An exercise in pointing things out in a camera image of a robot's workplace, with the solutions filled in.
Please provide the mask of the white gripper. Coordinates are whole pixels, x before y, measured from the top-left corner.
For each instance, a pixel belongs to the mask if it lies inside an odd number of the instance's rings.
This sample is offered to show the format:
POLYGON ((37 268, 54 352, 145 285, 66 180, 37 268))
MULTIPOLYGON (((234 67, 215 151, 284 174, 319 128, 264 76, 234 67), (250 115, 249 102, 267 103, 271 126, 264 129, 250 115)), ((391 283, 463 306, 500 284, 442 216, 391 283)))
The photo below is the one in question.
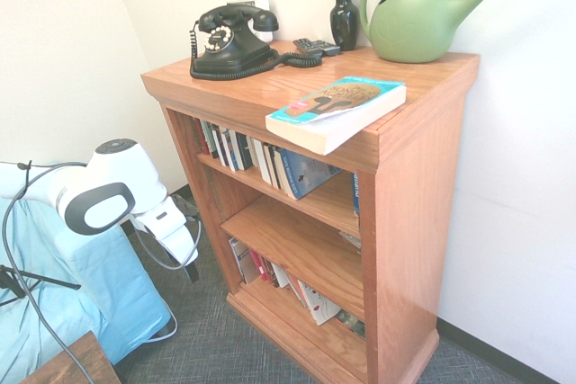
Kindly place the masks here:
POLYGON ((195 259, 198 257, 196 241, 186 224, 184 213, 171 197, 166 197, 156 207, 134 215, 135 227, 154 239, 184 266, 190 283, 199 280, 195 259))

